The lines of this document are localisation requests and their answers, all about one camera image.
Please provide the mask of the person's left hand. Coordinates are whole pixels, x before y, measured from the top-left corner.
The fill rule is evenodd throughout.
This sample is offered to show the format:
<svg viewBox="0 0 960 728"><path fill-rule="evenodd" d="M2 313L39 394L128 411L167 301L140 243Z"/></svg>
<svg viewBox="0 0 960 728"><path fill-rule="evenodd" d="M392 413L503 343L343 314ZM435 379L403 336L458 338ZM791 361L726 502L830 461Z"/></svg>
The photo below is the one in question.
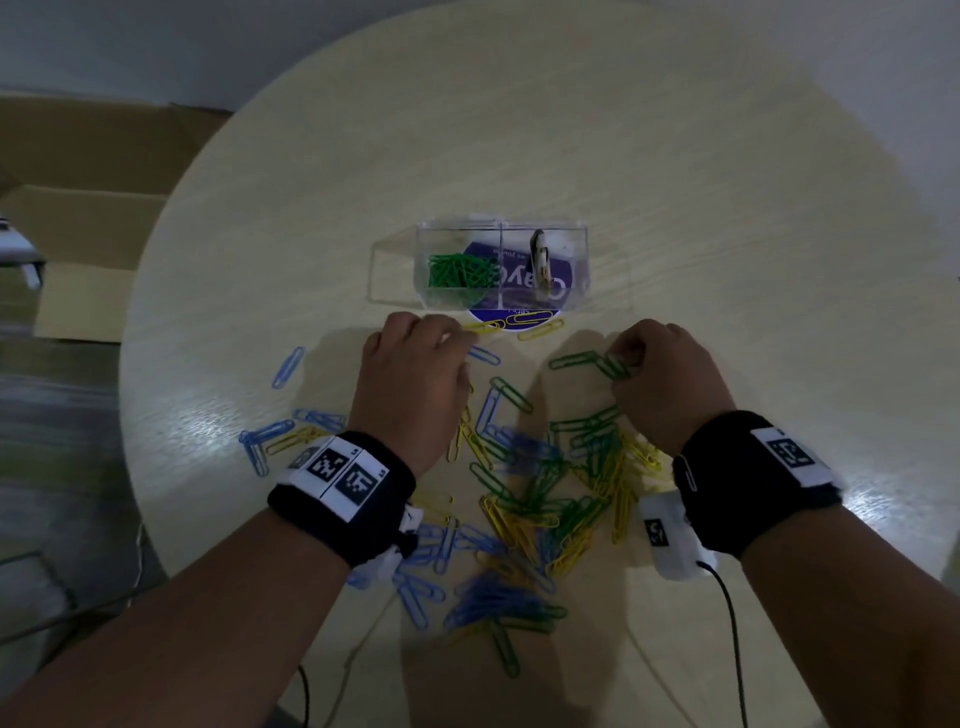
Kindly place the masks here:
<svg viewBox="0 0 960 728"><path fill-rule="evenodd" d="M470 365L459 372L364 370L364 348L347 429L393 451L419 479L444 457L471 394Z"/></svg>

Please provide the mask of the person's right hand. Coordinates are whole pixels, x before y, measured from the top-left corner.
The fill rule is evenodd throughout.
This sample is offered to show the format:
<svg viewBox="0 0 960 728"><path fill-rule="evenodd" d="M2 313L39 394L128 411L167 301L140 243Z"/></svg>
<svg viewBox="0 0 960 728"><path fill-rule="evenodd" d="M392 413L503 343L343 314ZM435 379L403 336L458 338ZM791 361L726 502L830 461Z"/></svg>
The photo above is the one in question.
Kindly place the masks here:
<svg viewBox="0 0 960 728"><path fill-rule="evenodd" d="M702 426L738 408L714 358L688 331L685 357L681 389L611 389L631 425L672 457Z"/></svg>

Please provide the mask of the person's right forearm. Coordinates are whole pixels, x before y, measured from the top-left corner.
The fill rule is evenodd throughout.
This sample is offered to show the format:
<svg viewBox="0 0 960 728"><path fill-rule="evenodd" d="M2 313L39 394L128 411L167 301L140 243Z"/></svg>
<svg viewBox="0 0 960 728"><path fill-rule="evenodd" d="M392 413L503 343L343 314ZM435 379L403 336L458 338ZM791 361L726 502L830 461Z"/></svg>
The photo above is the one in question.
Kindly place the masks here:
<svg viewBox="0 0 960 728"><path fill-rule="evenodd" d="M830 728L960 728L960 596L854 513L798 512L740 563Z"/></svg>

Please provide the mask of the person's left forearm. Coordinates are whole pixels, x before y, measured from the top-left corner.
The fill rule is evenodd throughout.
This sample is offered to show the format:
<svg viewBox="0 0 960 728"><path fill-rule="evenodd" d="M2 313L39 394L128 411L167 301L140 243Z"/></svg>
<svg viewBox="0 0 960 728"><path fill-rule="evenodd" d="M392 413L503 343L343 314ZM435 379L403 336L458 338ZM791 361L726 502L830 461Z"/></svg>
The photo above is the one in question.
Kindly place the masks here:
<svg viewBox="0 0 960 728"><path fill-rule="evenodd" d="M0 728L259 728L351 570L262 511L19 687Z"/></svg>

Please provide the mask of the heap of sorted green clips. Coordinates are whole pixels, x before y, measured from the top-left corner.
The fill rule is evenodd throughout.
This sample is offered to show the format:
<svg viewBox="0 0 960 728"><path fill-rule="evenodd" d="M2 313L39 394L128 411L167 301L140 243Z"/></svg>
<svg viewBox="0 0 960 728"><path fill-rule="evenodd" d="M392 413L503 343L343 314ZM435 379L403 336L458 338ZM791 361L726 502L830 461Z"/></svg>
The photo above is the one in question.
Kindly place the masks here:
<svg viewBox="0 0 960 728"><path fill-rule="evenodd" d="M440 289L489 289L500 282L495 256L465 252L432 254L427 259L427 287Z"/></svg>

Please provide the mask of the clear plastic divided box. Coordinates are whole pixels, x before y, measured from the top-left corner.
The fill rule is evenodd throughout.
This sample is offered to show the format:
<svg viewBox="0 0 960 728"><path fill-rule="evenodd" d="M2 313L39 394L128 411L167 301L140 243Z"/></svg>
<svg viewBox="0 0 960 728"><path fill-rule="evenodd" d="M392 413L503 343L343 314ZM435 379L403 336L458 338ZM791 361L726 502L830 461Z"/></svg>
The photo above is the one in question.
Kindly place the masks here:
<svg viewBox="0 0 960 728"><path fill-rule="evenodd" d="M478 214L420 222L414 289L427 310L560 311L591 287L590 233L581 221Z"/></svg>

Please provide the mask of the round purple sticker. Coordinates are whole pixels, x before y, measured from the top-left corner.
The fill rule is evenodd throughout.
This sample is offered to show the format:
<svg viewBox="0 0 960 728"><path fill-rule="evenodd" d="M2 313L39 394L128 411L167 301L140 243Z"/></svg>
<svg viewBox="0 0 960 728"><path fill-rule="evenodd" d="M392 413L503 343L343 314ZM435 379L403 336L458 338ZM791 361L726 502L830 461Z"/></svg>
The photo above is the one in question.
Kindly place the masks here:
<svg viewBox="0 0 960 728"><path fill-rule="evenodd" d="M574 267L570 260L551 256L553 284L548 299L539 299L530 269L530 251L503 248L474 240L463 250L478 257L496 257L500 265L499 287L487 292L466 312L478 322L498 323L505 331L533 330L561 315L575 289Z"/></svg>

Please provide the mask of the black wristband with square markers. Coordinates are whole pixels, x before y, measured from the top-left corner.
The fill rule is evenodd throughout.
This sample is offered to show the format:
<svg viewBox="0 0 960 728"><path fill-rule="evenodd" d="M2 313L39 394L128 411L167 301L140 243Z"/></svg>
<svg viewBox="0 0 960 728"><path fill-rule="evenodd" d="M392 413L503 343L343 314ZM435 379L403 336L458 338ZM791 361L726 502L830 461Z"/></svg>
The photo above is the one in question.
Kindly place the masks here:
<svg viewBox="0 0 960 728"><path fill-rule="evenodd" d="M377 438L356 430L324 436L294 458L267 503L283 521L324 544L352 568L419 547L404 527L413 471Z"/></svg>
<svg viewBox="0 0 960 728"><path fill-rule="evenodd" d="M699 427L672 470L701 544L736 559L788 518L843 502L833 470L811 448L748 410Z"/></svg>

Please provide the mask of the pile of mixed paper clips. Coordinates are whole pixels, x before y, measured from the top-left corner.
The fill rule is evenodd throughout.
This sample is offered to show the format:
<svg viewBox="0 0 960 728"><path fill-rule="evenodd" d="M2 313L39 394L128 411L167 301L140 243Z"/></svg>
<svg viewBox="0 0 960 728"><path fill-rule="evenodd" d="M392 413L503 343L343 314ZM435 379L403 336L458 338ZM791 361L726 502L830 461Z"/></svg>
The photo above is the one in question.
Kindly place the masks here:
<svg viewBox="0 0 960 728"><path fill-rule="evenodd" d="M445 461L467 450L468 472L480 486L484 522L470 524L451 511L453 497L426 488L408 504L421 508L418 548L390 578L414 628L431 629L428 606L454 603L443 619L450 642L489 637L509 678L521 674L513 632L551 634L568 611L548 600L591 547L606 516L613 544L625 541L643 493L670 489L666 455L621 423L616 405L580 418L546 422L532 436L498 422L498 410L532 415L534 402L500 375L493 376L475 417L465 407ZM449 590L440 586L458 552L480 572ZM426 571L433 577L427 578Z"/></svg>

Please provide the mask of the brown cardboard box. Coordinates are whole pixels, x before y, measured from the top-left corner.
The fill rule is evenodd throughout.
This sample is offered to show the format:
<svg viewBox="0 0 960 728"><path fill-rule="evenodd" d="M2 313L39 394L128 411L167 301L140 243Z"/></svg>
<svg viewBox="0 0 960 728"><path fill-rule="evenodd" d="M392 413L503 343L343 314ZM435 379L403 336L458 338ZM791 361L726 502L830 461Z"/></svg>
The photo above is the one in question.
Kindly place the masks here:
<svg viewBox="0 0 960 728"><path fill-rule="evenodd" d="M0 215L42 263L35 335L117 344L138 265L226 110L0 95Z"/></svg>

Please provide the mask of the white object with legs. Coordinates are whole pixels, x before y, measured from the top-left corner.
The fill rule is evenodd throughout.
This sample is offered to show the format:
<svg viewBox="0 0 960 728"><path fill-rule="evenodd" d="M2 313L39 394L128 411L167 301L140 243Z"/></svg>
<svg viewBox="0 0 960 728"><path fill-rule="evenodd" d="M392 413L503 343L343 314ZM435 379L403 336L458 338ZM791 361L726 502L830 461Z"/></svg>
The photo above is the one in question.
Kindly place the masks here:
<svg viewBox="0 0 960 728"><path fill-rule="evenodd" d="M45 264L45 257L0 215L0 269L19 270L30 290L41 290Z"/></svg>

